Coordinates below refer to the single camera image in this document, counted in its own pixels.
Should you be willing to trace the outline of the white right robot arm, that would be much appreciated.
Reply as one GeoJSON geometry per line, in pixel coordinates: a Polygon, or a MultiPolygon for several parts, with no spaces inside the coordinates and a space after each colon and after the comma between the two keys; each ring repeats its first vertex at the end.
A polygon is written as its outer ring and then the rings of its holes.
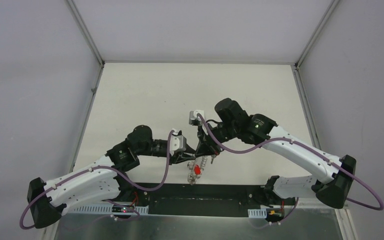
{"type": "Polygon", "coordinates": [[[308,176],[271,176],[264,186],[264,200],[276,205],[288,198],[316,198],[335,209],[344,207],[354,181],[357,161],[350,155],[339,157],[302,142],[263,114],[247,114],[231,98],[219,101],[215,112],[220,118],[210,126],[202,110],[189,113],[189,124],[198,127],[196,156],[219,155],[225,142],[239,139],[251,150],[263,148],[276,153],[309,172],[308,176]]]}

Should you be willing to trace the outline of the red key tag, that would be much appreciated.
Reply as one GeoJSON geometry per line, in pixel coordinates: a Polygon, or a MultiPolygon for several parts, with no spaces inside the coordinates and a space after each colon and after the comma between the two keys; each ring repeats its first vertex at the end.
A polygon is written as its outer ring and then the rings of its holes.
{"type": "Polygon", "coordinates": [[[200,168],[199,165],[195,165],[195,166],[194,166],[193,172],[194,172],[194,174],[197,175],[197,176],[199,176],[199,175],[202,174],[202,172],[201,172],[201,168],[200,168]]]}

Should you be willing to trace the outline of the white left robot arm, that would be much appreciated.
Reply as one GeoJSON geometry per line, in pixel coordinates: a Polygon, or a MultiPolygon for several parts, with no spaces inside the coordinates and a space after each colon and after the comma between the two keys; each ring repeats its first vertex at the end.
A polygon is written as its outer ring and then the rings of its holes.
{"type": "Polygon", "coordinates": [[[139,125],[124,141],[109,149],[93,163],[66,175],[44,181],[37,177],[30,181],[27,207],[23,210],[19,226],[31,213],[33,228],[42,229],[53,225],[68,211],[96,201],[118,199],[127,202],[133,190],[153,192],[165,183],[169,166],[195,156],[195,149],[187,144],[180,130],[171,130],[166,140],[153,139],[149,126],[139,125]],[[165,169],[161,182],[155,187],[144,187],[133,182],[127,172],[140,165],[140,156],[165,157],[165,169]]]}

